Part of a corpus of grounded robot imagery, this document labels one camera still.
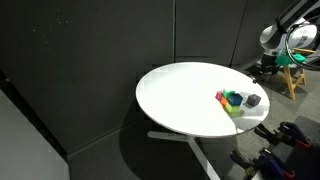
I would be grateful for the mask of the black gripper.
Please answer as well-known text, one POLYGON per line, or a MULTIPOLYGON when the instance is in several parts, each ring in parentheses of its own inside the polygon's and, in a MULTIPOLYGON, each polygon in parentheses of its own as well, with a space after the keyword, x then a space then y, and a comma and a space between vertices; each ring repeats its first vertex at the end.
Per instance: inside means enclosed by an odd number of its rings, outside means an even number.
POLYGON ((260 72, 276 74, 279 70, 279 66, 275 60, 275 56, 263 55, 261 59, 260 72))

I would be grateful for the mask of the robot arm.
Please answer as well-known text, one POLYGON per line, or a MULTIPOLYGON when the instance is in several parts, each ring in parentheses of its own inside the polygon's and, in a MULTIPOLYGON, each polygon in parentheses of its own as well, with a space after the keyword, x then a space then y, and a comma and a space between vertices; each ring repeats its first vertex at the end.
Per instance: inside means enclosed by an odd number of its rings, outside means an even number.
POLYGON ((279 66, 276 64, 278 56, 287 53, 289 59, 298 67, 311 71, 319 71, 320 67, 311 63, 302 63, 292 55, 294 48, 310 45, 318 34, 317 25, 311 23, 313 17, 306 15, 320 7, 320 0, 294 0, 293 3, 280 14, 274 22, 265 28, 260 35, 260 45, 264 49, 259 73, 275 74, 279 66))

